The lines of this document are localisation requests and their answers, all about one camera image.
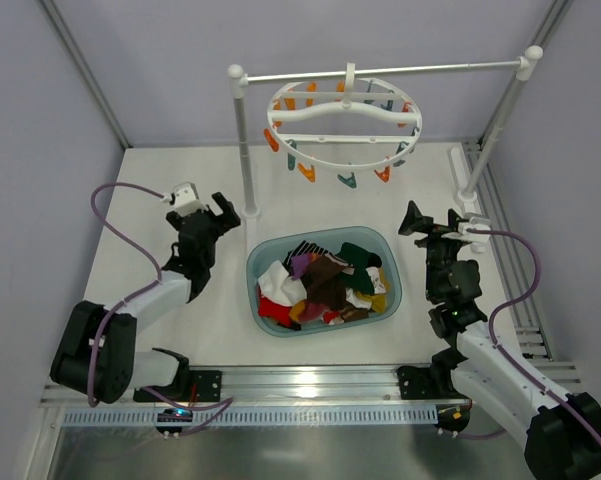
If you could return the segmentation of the round white clip hanger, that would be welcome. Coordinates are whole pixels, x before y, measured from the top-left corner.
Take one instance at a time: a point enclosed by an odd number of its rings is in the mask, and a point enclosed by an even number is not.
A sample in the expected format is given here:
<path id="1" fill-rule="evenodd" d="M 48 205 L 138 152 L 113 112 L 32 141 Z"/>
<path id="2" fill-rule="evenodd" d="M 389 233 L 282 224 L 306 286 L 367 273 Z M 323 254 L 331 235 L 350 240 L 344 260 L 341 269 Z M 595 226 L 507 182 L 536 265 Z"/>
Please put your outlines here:
<path id="1" fill-rule="evenodd" d="M 319 86 L 314 79 L 290 82 L 271 98 L 263 130 L 271 150 L 284 151 L 287 169 L 311 183 L 319 169 L 351 189 L 360 173 L 388 183 L 420 140 L 418 105 L 389 82 L 359 76 L 353 63 L 325 90 Z"/>

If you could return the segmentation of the black white striped sock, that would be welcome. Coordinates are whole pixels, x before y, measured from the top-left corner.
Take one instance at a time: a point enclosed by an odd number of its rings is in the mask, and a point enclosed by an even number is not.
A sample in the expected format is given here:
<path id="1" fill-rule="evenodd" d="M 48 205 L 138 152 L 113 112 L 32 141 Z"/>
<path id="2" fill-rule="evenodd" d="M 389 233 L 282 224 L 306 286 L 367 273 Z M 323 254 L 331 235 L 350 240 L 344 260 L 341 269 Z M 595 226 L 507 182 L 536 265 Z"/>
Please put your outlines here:
<path id="1" fill-rule="evenodd" d="M 315 253 L 315 254 L 323 255 L 325 252 L 327 252 L 326 248 L 323 248 L 322 246 L 316 244 L 315 242 L 308 242 L 306 240 L 303 240 L 294 249 L 287 252 L 287 255 L 283 261 L 283 264 L 285 266 L 290 266 L 292 264 L 292 258 L 299 256 L 299 255 L 303 255 L 303 254 L 307 254 L 307 253 Z"/>

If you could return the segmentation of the purple red striped sock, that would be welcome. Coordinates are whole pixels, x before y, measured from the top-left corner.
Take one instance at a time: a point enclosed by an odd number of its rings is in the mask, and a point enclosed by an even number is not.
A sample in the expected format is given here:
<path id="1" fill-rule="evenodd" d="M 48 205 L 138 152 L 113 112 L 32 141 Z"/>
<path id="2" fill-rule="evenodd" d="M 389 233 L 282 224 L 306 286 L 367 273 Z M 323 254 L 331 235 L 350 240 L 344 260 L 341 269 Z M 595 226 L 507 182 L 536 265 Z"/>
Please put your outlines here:
<path id="1" fill-rule="evenodd" d="M 319 258 L 317 253 L 305 253 L 292 258 L 292 267 L 294 280 L 300 280 L 302 285 L 307 288 L 308 279 L 304 279 L 307 269 L 311 263 Z M 296 303 L 290 310 L 289 317 L 296 324 L 304 324 L 315 320 L 323 311 L 320 304 L 311 302 L 308 296 Z"/>

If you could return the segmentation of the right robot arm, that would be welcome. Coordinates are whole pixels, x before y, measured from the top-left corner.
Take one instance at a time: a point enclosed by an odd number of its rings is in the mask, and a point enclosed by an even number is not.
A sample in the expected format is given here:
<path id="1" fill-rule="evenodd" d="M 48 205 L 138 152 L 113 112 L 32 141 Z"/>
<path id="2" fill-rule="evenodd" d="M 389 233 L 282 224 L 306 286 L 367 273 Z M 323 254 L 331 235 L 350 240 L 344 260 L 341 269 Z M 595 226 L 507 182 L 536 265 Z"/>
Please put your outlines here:
<path id="1" fill-rule="evenodd" d="M 438 224 L 407 206 L 398 232 L 418 234 L 415 245 L 426 252 L 425 298 L 432 305 L 430 325 L 447 349 L 427 368 L 404 368 L 404 381 L 422 395 L 461 396 L 477 402 L 521 447 L 537 479 L 593 479 L 601 475 L 601 406 L 588 393 L 574 394 L 510 351 L 498 336 L 495 320 L 526 300 L 534 286 L 485 314 L 479 265 L 461 260 L 460 250 L 490 229 L 454 210 Z"/>

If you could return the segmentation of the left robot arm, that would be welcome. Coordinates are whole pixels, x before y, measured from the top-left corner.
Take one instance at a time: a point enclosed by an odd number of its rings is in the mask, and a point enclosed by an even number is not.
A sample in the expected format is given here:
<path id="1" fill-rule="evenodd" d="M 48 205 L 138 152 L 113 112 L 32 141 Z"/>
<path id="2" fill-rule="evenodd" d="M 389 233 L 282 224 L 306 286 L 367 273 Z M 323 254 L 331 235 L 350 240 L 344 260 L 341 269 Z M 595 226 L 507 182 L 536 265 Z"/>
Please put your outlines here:
<path id="1" fill-rule="evenodd" d="M 220 192 L 220 211 L 201 202 L 185 184 L 167 198 L 167 222 L 177 233 L 168 261 L 149 285 L 112 305 L 77 303 L 67 321 L 50 368 L 58 385 L 86 395 L 90 404 L 113 404 L 129 389 L 139 399 L 183 401 L 193 383 L 186 356 L 164 348 L 141 352 L 139 333 L 196 299 L 211 279 L 216 243 L 241 219 Z"/>

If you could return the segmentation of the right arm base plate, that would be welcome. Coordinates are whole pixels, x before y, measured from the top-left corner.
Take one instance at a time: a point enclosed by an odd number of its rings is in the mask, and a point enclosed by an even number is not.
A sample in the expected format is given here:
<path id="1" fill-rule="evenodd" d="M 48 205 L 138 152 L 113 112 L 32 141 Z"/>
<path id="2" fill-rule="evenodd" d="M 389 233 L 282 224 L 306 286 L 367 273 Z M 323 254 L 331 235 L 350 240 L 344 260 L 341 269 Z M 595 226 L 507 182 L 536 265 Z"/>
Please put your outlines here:
<path id="1" fill-rule="evenodd" d="M 402 400 L 467 400 L 451 382 L 448 367 L 403 365 L 396 370 Z"/>

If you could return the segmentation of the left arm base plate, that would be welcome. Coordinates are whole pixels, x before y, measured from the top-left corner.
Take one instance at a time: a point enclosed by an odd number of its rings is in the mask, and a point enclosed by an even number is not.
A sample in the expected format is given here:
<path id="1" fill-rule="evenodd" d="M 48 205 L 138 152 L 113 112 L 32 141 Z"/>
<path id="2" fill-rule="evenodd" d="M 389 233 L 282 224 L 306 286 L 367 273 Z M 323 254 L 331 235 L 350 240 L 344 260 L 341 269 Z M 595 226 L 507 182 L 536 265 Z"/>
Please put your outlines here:
<path id="1" fill-rule="evenodd" d="M 157 402 L 162 398 L 174 402 L 219 402 L 222 388 L 220 370 L 184 369 L 167 386 L 150 386 L 137 389 L 133 401 L 137 403 Z"/>

